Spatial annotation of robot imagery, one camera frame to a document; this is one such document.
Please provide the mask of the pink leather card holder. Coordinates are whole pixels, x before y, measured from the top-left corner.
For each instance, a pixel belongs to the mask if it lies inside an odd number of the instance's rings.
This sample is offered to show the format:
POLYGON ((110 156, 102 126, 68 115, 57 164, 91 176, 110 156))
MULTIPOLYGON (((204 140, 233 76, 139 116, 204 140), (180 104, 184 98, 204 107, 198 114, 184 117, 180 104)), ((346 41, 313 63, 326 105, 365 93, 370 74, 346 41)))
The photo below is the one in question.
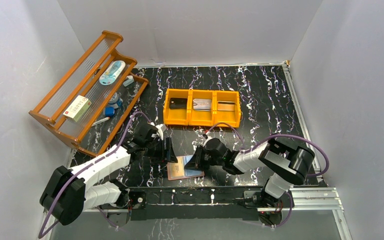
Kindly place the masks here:
POLYGON ((186 169, 185 165, 192 159, 192 155, 177 157, 177 163, 167 164, 167 178, 169 181, 203 177, 205 173, 200 170, 186 169))

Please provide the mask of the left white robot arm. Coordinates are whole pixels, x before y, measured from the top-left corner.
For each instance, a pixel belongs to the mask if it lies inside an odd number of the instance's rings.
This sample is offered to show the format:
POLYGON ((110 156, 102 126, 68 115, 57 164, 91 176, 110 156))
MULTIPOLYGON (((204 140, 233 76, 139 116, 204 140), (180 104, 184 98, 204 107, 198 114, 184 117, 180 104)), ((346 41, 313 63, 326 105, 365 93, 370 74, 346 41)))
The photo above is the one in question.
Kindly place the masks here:
POLYGON ((103 154, 72 168, 56 168, 39 203, 63 226, 71 224, 84 210, 106 204, 130 207, 133 203, 129 187, 116 179, 99 182, 143 157, 157 164, 177 162, 171 139, 164 136, 166 129, 165 124, 144 123, 103 154))

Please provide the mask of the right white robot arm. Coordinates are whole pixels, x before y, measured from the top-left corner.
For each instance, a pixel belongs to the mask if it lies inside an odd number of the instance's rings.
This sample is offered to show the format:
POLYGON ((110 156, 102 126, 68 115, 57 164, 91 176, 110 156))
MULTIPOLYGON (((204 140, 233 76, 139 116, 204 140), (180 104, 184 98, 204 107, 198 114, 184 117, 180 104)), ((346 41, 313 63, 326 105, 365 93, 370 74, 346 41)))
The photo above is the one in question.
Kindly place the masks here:
POLYGON ((231 175, 241 175, 268 167, 273 175, 265 184, 261 199, 266 206, 275 207, 285 192, 304 184, 315 158, 310 148, 287 138, 287 134, 272 135, 264 143, 247 150, 231 150, 218 138, 211 138, 196 148, 185 169, 204 171, 210 166, 221 166, 231 175))

